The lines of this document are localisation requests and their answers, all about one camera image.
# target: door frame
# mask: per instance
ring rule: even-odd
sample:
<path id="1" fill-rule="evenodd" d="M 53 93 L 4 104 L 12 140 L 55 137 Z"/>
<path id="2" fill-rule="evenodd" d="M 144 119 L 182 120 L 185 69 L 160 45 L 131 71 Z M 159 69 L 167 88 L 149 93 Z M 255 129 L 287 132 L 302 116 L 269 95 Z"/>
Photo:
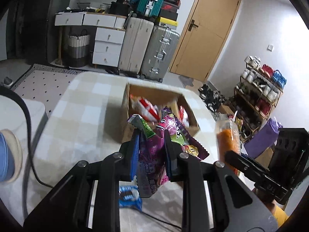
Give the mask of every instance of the door frame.
<path id="1" fill-rule="evenodd" d="M 180 35 L 180 38 L 179 38 L 179 42 L 178 42 L 177 48 L 176 48 L 176 50 L 175 50 L 175 52 L 174 52 L 173 58 L 172 58 L 171 63 L 170 63 L 170 72 L 172 72 L 172 73 L 176 73 L 177 65 L 174 64 L 174 62 L 175 62 L 176 57 L 177 57 L 177 55 L 178 55 L 178 51 L 179 51 L 179 49 L 180 49 L 180 47 L 181 47 L 181 45 L 182 45 L 182 43 L 183 43 L 184 37 L 185 37 L 185 35 L 186 35 L 187 31 L 188 31 L 188 28 L 189 28 L 189 25 L 190 25 L 190 23 L 191 23 L 193 14 L 194 14 L 194 12 L 195 12 L 195 9 L 196 9 L 196 7 L 197 7 L 198 1 L 199 1 L 199 0 L 194 0 L 194 3 L 193 3 L 193 5 L 192 5 L 192 8 L 191 8 L 190 13 L 189 13 L 189 15 L 188 15 L 186 24 L 184 25 L 183 30 L 182 30 L 182 32 L 181 32 L 181 35 Z M 233 19 L 232 19 L 232 23 L 231 23 L 231 25 L 230 25 L 230 27 L 229 27 L 229 29 L 228 29 L 228 32 L 227 32 L 227 34 L 226 34 L 226 36 L 225 36 L 225 38 L 224 38 L 224 41 L 223 41 L 222 46 L 221 46 L 221 48 L 220 48 L 220 50 L 219 50 L 219 52 L 218 52 L 218 55 L 216 56 L 216 59 L 215 59 L 214 63 L 212 64 L 211 69 L 210 69 L 210 71 L 208 72 L 208 74 L 206 75 L 204 81 L 206 81 L 206 80 L 208 79 L 209 75 L 211 74 L 212 69 L 214 68 L 214 65 L 216 64 L 216 62 L 217 62 L 217 60 L 218 60 L 218 58 L 219 58 L 219 56 L 220 56 L 220 54 L 221 54 L 221 52 L 222 52 L 223 47 L 225 46 L 225 43 L 226 43 L 226 41 L 227 41 L 227 39 L 228 39 L 228 36 L 229 36 L 229 34 L 230 34 L 230 31 L 231 31 L 231 29 L 232 29 L 232 27 L 233 27 L 235 18 L 236 18 L 236 16 L 237 16 L 237 13 L 238 13 L 240 4 L 241 4 L 241 0 L 238 0 L 238 5 L 237 5 L 237 8 L 236 8 L 234 17 L 233 17 Z"/>

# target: yellow sleeve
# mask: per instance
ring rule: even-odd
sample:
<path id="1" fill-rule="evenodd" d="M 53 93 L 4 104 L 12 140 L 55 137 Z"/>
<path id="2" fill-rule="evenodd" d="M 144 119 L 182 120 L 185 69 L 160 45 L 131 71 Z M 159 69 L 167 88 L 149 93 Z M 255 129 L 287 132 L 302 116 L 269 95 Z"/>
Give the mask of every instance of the yellow sleeve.
<path id="1" fill-rule="evenodd" d="M 282 224 L 288 219 L 286 213 L 276 205 L 276 210 L 273 215 L 278 222 L 278 227 L 280 228 Z"/>

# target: red and white snack package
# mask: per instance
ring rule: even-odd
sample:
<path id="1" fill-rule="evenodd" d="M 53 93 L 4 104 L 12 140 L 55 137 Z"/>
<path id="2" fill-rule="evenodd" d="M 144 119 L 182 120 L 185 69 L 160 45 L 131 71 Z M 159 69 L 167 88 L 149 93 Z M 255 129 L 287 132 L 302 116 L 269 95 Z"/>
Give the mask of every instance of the red and white snack package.
<path id="1" fill-rule="evenodd" d="M 184 125 L 184 127 L 190 126 L 188 113 L 186 112 L 186 110 L 184 109 L 184 107 L 182 105 L 179 107 L 179 117 L 180 117 L 180 121 Z"/>
<path id="2" fill-rule="evenodd" d="M 160 117 L 154 106 L 143 97 L 130 94 L 131 105 L 147 122 L 160 122 Z"/>

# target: purple bag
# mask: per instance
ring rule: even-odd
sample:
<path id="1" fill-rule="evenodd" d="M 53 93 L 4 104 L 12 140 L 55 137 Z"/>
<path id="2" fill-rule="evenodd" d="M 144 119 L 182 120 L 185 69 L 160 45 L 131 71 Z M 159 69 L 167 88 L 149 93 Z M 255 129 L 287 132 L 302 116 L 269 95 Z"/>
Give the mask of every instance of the purple bag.
<path id="1" fill-rule="evenodd" d="M 275 143 L 278 139 L 279 128 L 283 126 L 277 122 L 276 118 L 270 118 L 266 125 L 247 142 L 244 146 L 248 156 L 255 159 Z"/>

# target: light switch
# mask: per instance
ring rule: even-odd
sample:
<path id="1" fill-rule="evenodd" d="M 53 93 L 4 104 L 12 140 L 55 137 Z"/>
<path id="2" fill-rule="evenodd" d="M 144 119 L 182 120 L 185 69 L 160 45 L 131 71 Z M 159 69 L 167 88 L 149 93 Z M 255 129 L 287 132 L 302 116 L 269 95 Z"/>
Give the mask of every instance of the light switch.
<path id="1" fill-rule="evenodd" d="M 267 48 L 269 51 L 273 51 L 273 45 L 269 45 Z"/>

